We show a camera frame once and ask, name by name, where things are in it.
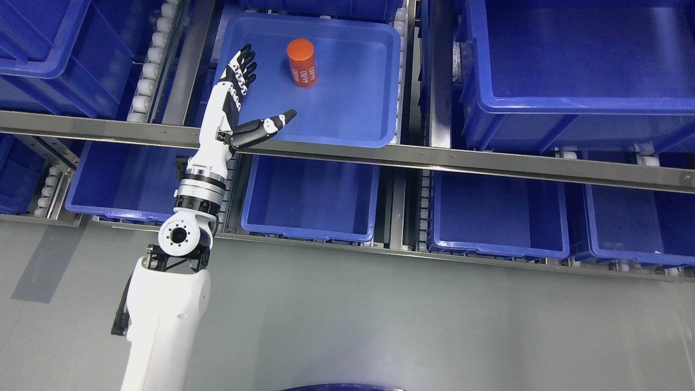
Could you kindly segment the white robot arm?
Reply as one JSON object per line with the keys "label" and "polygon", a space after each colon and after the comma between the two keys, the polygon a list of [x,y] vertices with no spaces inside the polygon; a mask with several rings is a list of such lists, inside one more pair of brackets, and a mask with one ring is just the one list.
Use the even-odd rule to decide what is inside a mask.
{"label": "white robot arm", "polygon": [[209,303],[211,224],[226,191],[226,171],[193,166],[181,176],[174,212],[129,280],[122,390],[182,390],[194,340]]}

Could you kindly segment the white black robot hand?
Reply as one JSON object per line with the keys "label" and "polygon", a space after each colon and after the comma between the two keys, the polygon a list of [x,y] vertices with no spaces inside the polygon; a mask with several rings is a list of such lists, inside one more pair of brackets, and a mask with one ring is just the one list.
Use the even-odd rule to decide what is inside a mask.
{"label": "white black robot hand", "polygon": [[199,149],[189,158],[184,176],[207,175],[223,181],[226,164],[236,151],[273,138],[297,116],[297,111],[289,109],[269,118],[240,122],[242,106],[256,80],[255,55],[248,43],[224,65],[206,105],[199,129]]}

